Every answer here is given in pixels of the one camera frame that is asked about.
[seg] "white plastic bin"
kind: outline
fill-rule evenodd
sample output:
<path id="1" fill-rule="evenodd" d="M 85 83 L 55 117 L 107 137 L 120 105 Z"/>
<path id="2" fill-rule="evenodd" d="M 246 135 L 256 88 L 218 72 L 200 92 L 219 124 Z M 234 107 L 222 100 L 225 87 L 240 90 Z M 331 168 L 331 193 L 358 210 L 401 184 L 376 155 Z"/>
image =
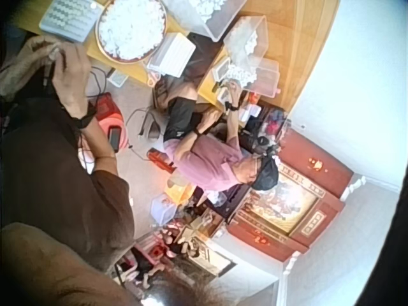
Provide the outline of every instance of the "white plastic bin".
<path id="1" fill-rule="evenodd" d="M 245 46 L 256 31 L 258 35 L 254 52 L 247 54 Z M 224 39 L 225 47 L 233 64 L 245 70 L 258 67 L 269 47 L 268 23 L 265 16 L 244 16 L 238 19 Z"/>
<path id="2" fill-rule="evenodd" d="M 162 0 L 162 2 L 183 29 L 207 36 L 217 42 L 247 0 L 226 0 L 221 10 L 214 11 L 207 22 L 204 22 L 189 0 Z"/>
<path id="3" fill-rule="evenodd" d="M 280 93 L 278 83 L 281 74 L 279 73 L 279 63 L 277 61 L 262 59 L 256 68 L 256 74 L 256 81 L 245 86 L 245 90 L 271 98 Z"/>
<path id="4" fill-rule="evenodd" d="M 177 211 L 177 205 L 169 199 L 167 194 L 162 193 L 152 200 L 150 214 L 156 222 L 163 226 L 174 218 Z"/>

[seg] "black phone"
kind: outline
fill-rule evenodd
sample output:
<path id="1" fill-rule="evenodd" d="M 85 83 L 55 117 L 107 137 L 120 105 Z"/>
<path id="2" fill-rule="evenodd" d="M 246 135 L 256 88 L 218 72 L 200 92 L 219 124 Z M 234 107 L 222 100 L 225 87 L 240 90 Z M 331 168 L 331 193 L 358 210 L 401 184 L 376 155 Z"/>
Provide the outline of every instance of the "black phone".
<path id="1" fill-rule="evenodd" d="M 119 152 L 120 134 L 122 129 L 120 126 L 111 126 L 108 132 L 108 139 L 115 153 Z"/>

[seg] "person in brown shirt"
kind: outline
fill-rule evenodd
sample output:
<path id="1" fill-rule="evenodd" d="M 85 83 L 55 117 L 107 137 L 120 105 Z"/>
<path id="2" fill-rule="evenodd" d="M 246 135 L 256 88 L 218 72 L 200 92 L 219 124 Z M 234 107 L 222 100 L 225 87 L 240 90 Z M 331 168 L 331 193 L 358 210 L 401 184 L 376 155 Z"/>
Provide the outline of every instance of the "person in brown shirt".
<path id="1" fill-rule="evenodd" d="M 27 82 L 55 47 L 56 95 L 45 98 L 42 78 Z M 132 246 L 135 229 L 129 185 L 85 96 L 90 70 L 83 46 L 37 36 L 1 71 L 2 104 L 17 102 L 1 139 L 1 226 L 35 226 L 105 272 Z M 78 159 L 80 135 L 95 157 L 90 175 Z"/>

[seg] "black cap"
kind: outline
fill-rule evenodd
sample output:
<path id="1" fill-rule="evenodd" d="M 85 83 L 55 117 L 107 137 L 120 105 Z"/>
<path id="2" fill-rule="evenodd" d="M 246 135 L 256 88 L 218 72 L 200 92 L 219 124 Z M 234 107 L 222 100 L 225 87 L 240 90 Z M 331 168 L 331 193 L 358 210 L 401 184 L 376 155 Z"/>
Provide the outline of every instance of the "black cap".
<path id="1" fill-rule="evenodd" d="M 263 156 L 261 169 L 252 183 L 252 188 L 258 191 L 271 190 L 278 184 L 279 171 L 275 160 L 271 156 Z"/>

